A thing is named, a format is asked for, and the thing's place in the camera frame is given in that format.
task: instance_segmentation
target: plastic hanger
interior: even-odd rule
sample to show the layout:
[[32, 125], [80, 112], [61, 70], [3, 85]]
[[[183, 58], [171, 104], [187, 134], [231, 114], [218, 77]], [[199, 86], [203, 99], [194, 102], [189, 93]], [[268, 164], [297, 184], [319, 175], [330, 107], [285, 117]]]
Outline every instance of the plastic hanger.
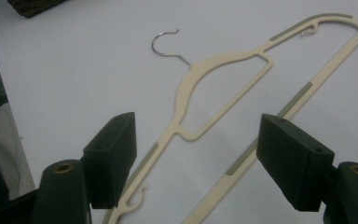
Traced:
[[[170, 143], [171, 139], [175, 134], [179, 134], [186, 141], [196, 141], [200, 137], [202, 137], [220, 118], [222, 118], [228, 110], [234, 106], [240, 98], [250, 90], [254, 84], [264, 76], [267, 71], [272, 67], [273, 60], [269, 57], [265, 51], [282, 43], [284, 40], [289, 37], [296, 35], [298, 33], [311, 34], [316, 32], [318, 29], [318, 24], [324, 21], [339, 21], [348, 23], [358, 27], [358, 20], [354, 19], [352, 16], [337, 14], [337, 13], [328, 13], [316, 15], [313, 17], [309, 17], [298, 24], [292, 26], [291, 28], [273, 36], [266, 43], [258, 46], [255, 49], [246, 52], [230, 52], [230, 53], [222, 53], [210, 57], [200, 63], [189, 63], [182, 56], [178, 54], [163, 54], [154, 49], [154, 43], [156, 39], [162, 35], [166, 34], [176, 34], [175, 32], [166, 32], [162, 33], [155, 37], [152, 42], [152, 49], [158, 55], [161, 56], [175, 56], [187, 63], [190, 67], [190, 71], [185, 75], [182, 79], [178, 90], [176, 92], [175, 98], [175, 112], [173, 119], [171, 120], [168, 127], [162, 133], [158, 141], [149, 152], [146, 154], [144, 159], [141, 161], [139, 166], [133, 172], [125, 188], [123, 189], [123, 193], [121, 195], [120, 201], [118, 203], [118, 207], [115, 209], [110, 209], [107, 211], [103, 224], [114, 224], [117, 223], [119, 217], [125, 213], [129, 213], [135, 209], [137, 209], [143, 200], [143, 189], [147, 188], [147, 185], [143, 185], [139, 188], [142, 181], [151, 170], [153, 165], [158, 160], [161, 153], [164, 151], [166, 146]], [[319, 72], [312, 81], [306, 85], [305, 92], [301, 91], [300, 99], [296, 101], [294, 105], [290, 105], [289, 110], [285, 113], [285, 118], [291, 118], [295, 111], [297, 111], [301, 105], [305, 103], [305, 101], [310, 98], [310, 95], [313, 94], [316, 89], [322, 84], [324, 80], [339, 66], [339, 64], [357, 47], [358, 45], [358, 33], [342, 48], [330, 62]], [[263, 59], [267, 64], [245, 85], [242, 87], [240, 91], [238, 91], [220, 110], [215, 113], [203, 126], [201, 126], [196, 132], [189, 133], [182, 126], [181, 122], [183, 121], [186, 111], [188, 108], [190, 96], [197, 86], [197, 84], [201, 81], [201, 79], [212, 72], [217, 67], [235, 63], [239, 61], [243, 61], [246, 59], [250, 59], [252, 57], [259, 57]], [[238, 178], [244, 173], [244, 171], [249, 167], [252, 161], [255, 160], [255, 153], [251, 152], [242, 155], [239, 158], [239, 161], [236, 162], [232, 168], [233, 173], [230, 175], [225, 175], [222, 180], [214, 187], [214, 189], [204, 198], [204, 200], [199, 204], [199, 206], [193, 211], [193, 213], [186, 219], [185, 223], [200, 223], [214, 208], [214, 206], [220, 201], [221, 198], [227, 193], [227, 191], [231, 188], [232, 185], [228, 184], [227, 188], [222, 188], [222, 183], [233, 182], [235, 183]], [[130, 205], [129, 201], [135, 191], [138, 190], [138, 201], [135, 204]]]

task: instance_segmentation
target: white table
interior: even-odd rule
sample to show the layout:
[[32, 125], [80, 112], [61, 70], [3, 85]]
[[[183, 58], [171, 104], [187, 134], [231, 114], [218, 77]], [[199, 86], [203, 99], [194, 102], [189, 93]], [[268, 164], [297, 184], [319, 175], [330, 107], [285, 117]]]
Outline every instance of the white table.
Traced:
[[[252, 49], [285, 28], [324, 13], [358, 18], [358, 1], [118, 1], [65, 2], [26, 20], [0, 0], [0, 72], [36, 185], [55, 161], [79, 159], [113, 116], [136, 113], [138, 158], [173, 114], [175, 90], [187, 66], [150, 48], [199, 62], [220, 52]], [[261, 113], [277, 114], [354, 34], [321, 25], [269, 50], [272, 70], [198, 142], [173, 138], [145, 180], [141, 209], [122, 223], [181, 223], [258, 132]], [[216, 70], [196, 89], [185, 127], [195, 130], [264, 63], [252, 59]], [[358, 161], [358, 49], [292, 119], [336, 152], [335, 165]], [[205, 223], [323, 223], [298, 213], [259, 162]], [[104, 211], [92, 211], [94, 223]]]

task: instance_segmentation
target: clothes hanger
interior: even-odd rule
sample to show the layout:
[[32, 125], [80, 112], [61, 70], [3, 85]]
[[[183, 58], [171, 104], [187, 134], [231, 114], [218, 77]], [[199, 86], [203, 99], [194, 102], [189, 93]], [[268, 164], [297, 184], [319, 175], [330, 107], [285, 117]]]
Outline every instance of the clothes hanger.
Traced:
[[[189, 65], [190, 70], [182, 79], [179, 84], [178, 90], [176, 92], [175, 98], [175, 111], [174, 116], [162, 133], [158, 141], [149, 152], [146, 154], [144, 159], [138, 165], [136, 170], [133, 172], [129, 180], [127, 181], [126, 186], [123, 189], [123, 193], [121, 194], [120, 201], [118, 203], [118, 207], [115, 209], [110, 209], [106, 212], [105, 218], [103, 220], [103, 224], [114, 224], [117, 223], [119, 217], [125, 213], [129, 213], [135, 209], [137, 209], [143, 200], [143, 190], [147, 188], [147, 185], [143, 185], [139, 188], [142, 181], [145, 179], [148, 172], [151, 170], [153, 165], [158, 160], [159, 156], [166, 148], [166, 146], [170, 143], [171, 139], [174, 135], [179, 134], [186, 141], [196, 141], [200, 137], [202, 137], [220, 118], [222, 118], [228, 110], [234, 106], [240, 98], [250, 90], [254, 84], [264, 76], [267, 71], [272, 67], [273, 60], [269, 57], [265, 51], [282, 43], [284, 40], [289, 37], [301, 33], [302, 35], [312, 34], [317, 31], [318, 24], [324, 21], [339, 21], [348, 23], [358, 27], [358, 20], [354, 19], [352, 16], [337, 14], [337, 13], [327, 13], [320, 14], [313, 17], [309, 17], [298, 24], [290, 27], [289, 29], [273, 36], [269, 41], [260, 45], [259, 47], [252, 49], [246, 52], [229, 52], [229, 53], [221, 53], [214, 55], [210, 58], [205, 59], [200, 63], [189, 63], [179, 54], [164, 54], [155, 50], [154, 43], [162, 35], [166, 34], [176, 34], [178, 30], [175, 32], [166, 32], [159, 34], [152, 41], [152, 50], [156, 52], [156, 54], [161, 56], [173, 56], [178, 57], [180, 60], [184, 61], [187, 65]], [[341, 49], [335, 57], [330, 60], [330, 62], [321, 70], [315, 78], [312, 79], [310, 84], [306, 85], [305, 91], [301, 91], [300, 99], [296, 101], [294, 105], [290, 105], [289, 110], [285, 112], [285, 118], [291, 118], [294, 114], [294, 111], [297, 111], [301, 105], [303, 105], [306, 99], [310, 98], [310, 95], [316, 91], [316, 89], [322, 84], [322, 82], [339, 66], [339, 64], [345, 60], [345, 58], [357, 47], [358, 45], [358, 33], [347, 42], [343, 49]], [[188, 108], [190, 96], [197, 86], [197, 84], [205, 77], [207, 74], [212, 72], [214, 69], [229, 64], [235, 63], [239, 61], [243, 61], [246, 59], [250, 59], [253, 57], [259, 57], [264, 60], [267, 64], [245, 85], [242, 87], [240, 91], [238, 91], [220, 110], [215, 113], [203, 126], [201, 126], [196, 132], [189, 133], [182, 126], [181, 123], [186, 115], [186, 111]], [[243, 174], [242, 171], [251, 164], [251, 161], [255, 160], [255, 153], [248, 152], [248, 154], [244, 153], [238, 160], [238, 162], [234, 163], [231, 175], [225, 175], [222, 182], [226, 183], [226, 179], [229, 178], [229, 181], [233, 181], [235, 183], [239, 176]], [[214, 208], [220, 199], [224, 196], [224, 194], [217, 192], [222, 184], [217, 184], [215, 188], [204, 198], [204, 200], [199, 204], [199, 206], [193, 211], [193, 213], [187, 218], [185, 223], [199, 223], [201, 222]], [[135, 204], [130, 205], [130, 199], [135, 191], [138, 190], [138, 200]], [[208, 208], [210, 198], [216, 198], [213, 200], [214, 205], [211, 208]]]
[[[320, 14], [309, 17], [289, 29], [273, 36], [271, 39], [280, 39], [289, 36], [292, 32], [301, 32], [308, 27], [312, 27], [311, 33], [318, 29], [321, 22], [342, 22], [358, 28], [358, 20], [352, 16], [342, 14]], [[327, 78], [336, 70], [337, 67], [356, 49], [358, 46], [358, 32], [354, 35], [320, 70], [310, 82], [308, 82], [294, 98], [278, 114], [279, 117], [290, 119], [300, 107], [314, 94]], [[197, 207], [183, 222], [184, 224], [201, 223], [223, 199], [228, 191], [237, 183], [241, 176], [247, 171], [252, 163], [257, 159], [255, 150], [257, 148], [257, 138], [248, 146], [238, 159], [227, 170], [226, 174], [216, 183], [208, 194], [199, 202]]]

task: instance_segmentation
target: gray fabric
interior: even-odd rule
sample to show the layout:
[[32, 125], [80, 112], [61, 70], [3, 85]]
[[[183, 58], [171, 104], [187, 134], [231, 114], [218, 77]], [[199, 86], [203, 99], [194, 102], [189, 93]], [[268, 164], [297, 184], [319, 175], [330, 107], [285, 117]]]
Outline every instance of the gray fabric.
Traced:
[[0, 107], [0, 171], [10, 190], [10, 200], [34, 189], [9, 104]]

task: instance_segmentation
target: hanger hook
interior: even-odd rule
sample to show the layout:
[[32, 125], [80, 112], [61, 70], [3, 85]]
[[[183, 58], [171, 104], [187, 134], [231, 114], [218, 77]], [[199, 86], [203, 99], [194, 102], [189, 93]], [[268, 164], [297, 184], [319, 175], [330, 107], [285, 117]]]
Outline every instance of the hanger hook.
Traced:
[[154, 44], [156, 42], [156, 40], [162, 36], [162, 35], [175, 35], [179, 32], [178, 29], [176, 29], [175, 31], [168, 31], [168, 32], [164, 32], [164, 33], [161, 33], [159, 35], [157, 35], [156, 37], [154, 37], [153, 41], [152, 41], [152, 50], [158, 54], [159, 56], [165, 56], [165, 57], [178, 57], [180, 60], [182, 60], [184, 63], [186, 63], [189, 67], [191, 67], [190, 65], [190, 62], [188, 62], [184, 57], [182, 57], [182, 55], [180, 54], [167, 54], [167, 53], [161, 53], [161, 52], [158, 52], [155, 48], [154, 48]]

